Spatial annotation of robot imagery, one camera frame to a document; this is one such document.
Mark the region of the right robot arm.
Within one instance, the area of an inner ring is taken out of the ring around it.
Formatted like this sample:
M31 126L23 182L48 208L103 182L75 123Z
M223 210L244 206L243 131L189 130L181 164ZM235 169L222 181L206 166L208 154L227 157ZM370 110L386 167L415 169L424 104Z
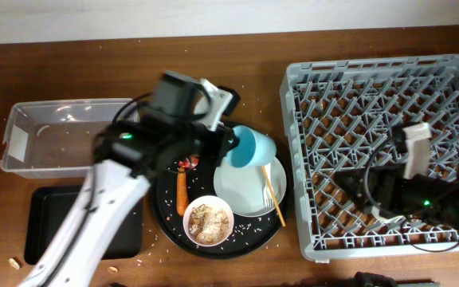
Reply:
M409 156L407 163L389 167L372 167L378 153L392 143ZM381 143L363 168L337 171L335 185L341 188L364 214L380 220L403 217L399 231L417 219L430 226L443 225L459 232L459 167L457 180L430 178L430 141L415 140L407 129L396 128L392 137Z

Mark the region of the blue plastic cup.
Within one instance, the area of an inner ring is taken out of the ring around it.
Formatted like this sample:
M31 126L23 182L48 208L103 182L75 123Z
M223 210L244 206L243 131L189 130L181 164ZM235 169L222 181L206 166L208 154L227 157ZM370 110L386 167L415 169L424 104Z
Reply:
M233 128L238 145L226 154L226 161L232 167L264 166L276 157L277 146L270 137L248 126Z

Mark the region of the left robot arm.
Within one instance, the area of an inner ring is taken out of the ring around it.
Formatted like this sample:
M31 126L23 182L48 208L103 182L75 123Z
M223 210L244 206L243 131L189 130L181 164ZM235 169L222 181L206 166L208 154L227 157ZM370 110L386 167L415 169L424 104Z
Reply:
M87 286L117 230L176 159L219 164L238 144L221 118L231 88L165 72L154 92L125 104L93 140L92 167L76 201L23 286Z

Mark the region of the white plastic cup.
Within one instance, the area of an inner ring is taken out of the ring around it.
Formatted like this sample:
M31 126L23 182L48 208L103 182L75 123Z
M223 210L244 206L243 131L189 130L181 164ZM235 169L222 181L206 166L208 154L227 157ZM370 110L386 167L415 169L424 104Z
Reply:
M392 222L397 222L399 219L402 218L401 215L397 215L394 213L391 213L387 210L381 210L376 206L373 206L371 208L371 214L380 222L384 224L389 224Z

